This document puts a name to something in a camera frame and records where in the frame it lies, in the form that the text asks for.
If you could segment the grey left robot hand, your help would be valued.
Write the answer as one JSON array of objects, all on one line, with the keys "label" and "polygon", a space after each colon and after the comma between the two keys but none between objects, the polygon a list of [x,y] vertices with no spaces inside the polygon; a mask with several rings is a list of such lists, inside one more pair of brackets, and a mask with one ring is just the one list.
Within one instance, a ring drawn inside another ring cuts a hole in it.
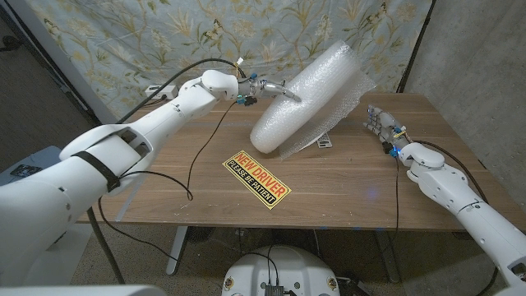
[{"label": "grey left robot hand", "polygon": [[263,99],[266,97],[282,95],[286,98],[301,102],[302,99],[295,95],[291,90],[281,84],[277,84],[267,79],[247,78],[238,82],[238,94],[242,97]]}]

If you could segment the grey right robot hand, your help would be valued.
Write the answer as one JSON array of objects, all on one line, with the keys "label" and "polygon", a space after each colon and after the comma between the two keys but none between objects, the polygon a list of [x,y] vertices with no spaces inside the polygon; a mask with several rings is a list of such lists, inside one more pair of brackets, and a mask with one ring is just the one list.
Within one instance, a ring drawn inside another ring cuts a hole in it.
[{"label": "grey right robot hand", "polygon": [[369,105],[368,119],[363,124],[368,130],[379,137],[383,151],[393,157],[409,144],[406,127],[383,109]]}]

